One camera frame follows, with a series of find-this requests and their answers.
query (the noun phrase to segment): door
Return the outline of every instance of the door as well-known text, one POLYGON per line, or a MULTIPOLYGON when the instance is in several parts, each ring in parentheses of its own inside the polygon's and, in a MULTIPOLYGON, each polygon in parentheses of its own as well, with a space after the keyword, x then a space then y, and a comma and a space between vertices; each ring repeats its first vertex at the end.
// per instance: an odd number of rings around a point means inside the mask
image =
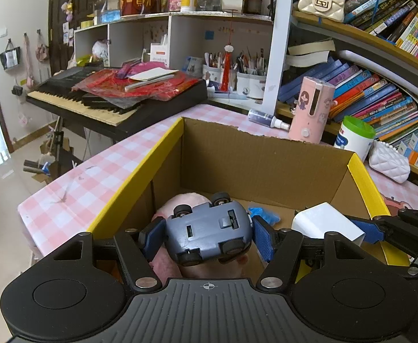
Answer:
MULTIPOLYGON (((61 6, 69 0, 50 0, 48 9, 48 32, 50 49, 50 68, 52 73, 64 70, 73 54, 73 47, 63 43, 63 23, 66 22, 66 14, 61 6)), ((72 0, 73 20, 69 28, 76 29, 84 20, 89 20, 87 15, 93 13, 93 3, 97 0, 72 0)))

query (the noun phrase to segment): gingham tablecloth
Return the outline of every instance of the gingham tablecloth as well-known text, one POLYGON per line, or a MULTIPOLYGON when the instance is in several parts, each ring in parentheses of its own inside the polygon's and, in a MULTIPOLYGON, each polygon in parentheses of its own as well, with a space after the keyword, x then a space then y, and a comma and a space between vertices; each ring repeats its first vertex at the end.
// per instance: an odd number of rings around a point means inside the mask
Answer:
MULTIPOLYGON (((43 256, 62 245, 90 223, 126 178, 178 117, 237 127, 253 135, 287 138, 288 133, 254 124, 245 115, 211 105, 197 105, 113 145, 64 174, 18 206, 25 235, 43 256)), ((418 186, 403 185, 373 171, 368 172, 386 197, 408 202, 418 209, 418 186)))

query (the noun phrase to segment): gray toy car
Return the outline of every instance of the gray toy car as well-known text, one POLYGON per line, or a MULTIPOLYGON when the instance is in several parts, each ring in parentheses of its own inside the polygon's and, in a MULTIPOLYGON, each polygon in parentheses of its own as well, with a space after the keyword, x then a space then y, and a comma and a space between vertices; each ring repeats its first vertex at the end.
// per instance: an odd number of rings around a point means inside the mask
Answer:
POLYGON ((237 201, 225 192, 216 193, 211 203, 179 205, 166 221, 165 244, 171 258, 183 266, 210 259, 228 262, 249 249, 252 220, 237 201))

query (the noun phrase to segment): pink humidifier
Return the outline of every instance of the pink humidifier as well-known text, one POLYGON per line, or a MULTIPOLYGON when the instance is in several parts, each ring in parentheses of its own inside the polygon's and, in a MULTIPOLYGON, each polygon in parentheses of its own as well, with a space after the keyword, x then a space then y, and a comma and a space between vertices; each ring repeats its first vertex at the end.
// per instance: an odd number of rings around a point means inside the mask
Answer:
POLYGON ((304 77, 288 137, 319 143, 333 103, 335 87, 313 77, 304 77))

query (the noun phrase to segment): pink plush toy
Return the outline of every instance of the pink plush toy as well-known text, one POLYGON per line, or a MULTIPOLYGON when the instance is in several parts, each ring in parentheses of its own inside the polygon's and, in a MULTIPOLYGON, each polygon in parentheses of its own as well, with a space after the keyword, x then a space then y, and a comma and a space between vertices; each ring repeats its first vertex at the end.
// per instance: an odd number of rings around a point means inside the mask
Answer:
MULTIPOLYGON (((210 201, 198 193, 177 195, 164 204, 152 220, 159 216, 167 219, 178 205, 186 204, 193 208, 206 202, 210 201)), ((165 246, 162 245, 155 258, 150 262, 150 266, 160 278, 160 281, 165 284, 168 278, 240 278, 242 267, 247 262, 248 256, 244 254, 227 264, 221 264, 218 260, 213 260, 193 267, 182 267, 171 259, 165 246)))

